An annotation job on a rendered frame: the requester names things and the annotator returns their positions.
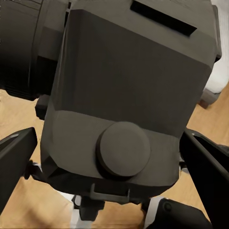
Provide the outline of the camera tripod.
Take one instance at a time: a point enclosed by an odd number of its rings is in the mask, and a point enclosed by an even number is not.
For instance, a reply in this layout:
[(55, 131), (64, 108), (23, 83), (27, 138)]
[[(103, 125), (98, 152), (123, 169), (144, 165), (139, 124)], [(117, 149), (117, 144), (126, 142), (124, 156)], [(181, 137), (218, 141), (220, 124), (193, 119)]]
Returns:
[[(46, 183), (40, 163), (29, 160), (22, 175), (25, 180), (30, 176), (36, 181)], [(89, 196), (67, 194), (58, 191), (63, 197), (73, 204), (70, 229), (91, 229), (93, 222), (98, 216), (98, 211), (104, 209), (104, 202), (90, 199)]]

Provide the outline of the digital camera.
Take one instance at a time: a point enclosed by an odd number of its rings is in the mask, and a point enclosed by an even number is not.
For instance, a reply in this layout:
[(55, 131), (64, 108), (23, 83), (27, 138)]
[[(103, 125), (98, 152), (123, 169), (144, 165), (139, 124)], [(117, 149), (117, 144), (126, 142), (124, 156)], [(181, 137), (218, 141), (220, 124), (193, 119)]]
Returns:
[(0, 89), (44, 120), (57, 191), (139, 205), (179, 180), (179, 141), (222, 49), (212, 0), (0, 0)]

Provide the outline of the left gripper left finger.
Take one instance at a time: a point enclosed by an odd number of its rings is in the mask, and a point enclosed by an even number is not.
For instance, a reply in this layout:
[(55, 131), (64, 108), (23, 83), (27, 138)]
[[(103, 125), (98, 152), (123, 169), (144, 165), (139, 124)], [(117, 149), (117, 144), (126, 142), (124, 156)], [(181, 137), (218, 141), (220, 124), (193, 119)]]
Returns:
[(0, 140), (0, 215), (38, 144), (34, 127)]

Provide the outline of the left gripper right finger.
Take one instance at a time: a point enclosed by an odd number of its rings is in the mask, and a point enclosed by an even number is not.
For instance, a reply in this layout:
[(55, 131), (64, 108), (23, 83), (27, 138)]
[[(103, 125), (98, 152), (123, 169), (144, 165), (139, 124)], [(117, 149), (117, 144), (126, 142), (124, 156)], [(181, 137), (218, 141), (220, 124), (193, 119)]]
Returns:
[(229, 152), (189, 128), (179, 141), (179, 151), (213, 229), (229, 229)]

